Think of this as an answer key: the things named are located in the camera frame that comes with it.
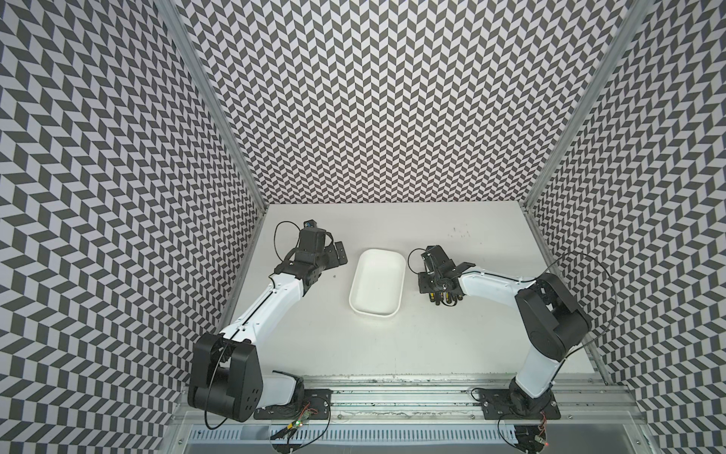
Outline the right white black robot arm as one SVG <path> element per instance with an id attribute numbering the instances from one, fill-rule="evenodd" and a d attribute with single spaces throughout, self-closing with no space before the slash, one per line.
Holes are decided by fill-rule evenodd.
<path id="1" fill-rule="evenodd" d="M 487 272 L 471 262 L 455 263 L 440 245 L 422 250 L 419 293 L 437 306 L 455 306 L 465 297 L 485 298 L 515 308 L 531 349 L 505 390 L 483 390 L 478 401 L 487 419 L 511 415 L 535 419 L 555 410 L 554 379 L 568 355 L 593 327 L 568 287 L 555 274 L 510 277 Z"/>

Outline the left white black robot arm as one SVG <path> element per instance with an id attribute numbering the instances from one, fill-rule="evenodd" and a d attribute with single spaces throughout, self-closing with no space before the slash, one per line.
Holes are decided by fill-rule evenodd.
<path id="1" fill-rule="evenodd" d="M 238 422 L 261 410 L 274 416 L 301 412 L 304 380 L 279 371 L 264 374 L 260 347 L 323 272 L 347 263 L 343 243 L 313 219 L 305 221 L 296 245 L 275 267 L 254 303 L 228 327 L 203 334 L 194 345 L 188 405 Z"/>

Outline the white plastic storage tray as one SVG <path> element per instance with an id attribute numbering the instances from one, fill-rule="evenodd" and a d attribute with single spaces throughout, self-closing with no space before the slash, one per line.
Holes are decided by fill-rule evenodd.
<path id="1" fill-rule="evenodd" d="M 406 260 L 400 253 L 368 249 L 357 262 L 349 306 L 353 312 L 390 318 L 400 309 L 406 278 Z"/>

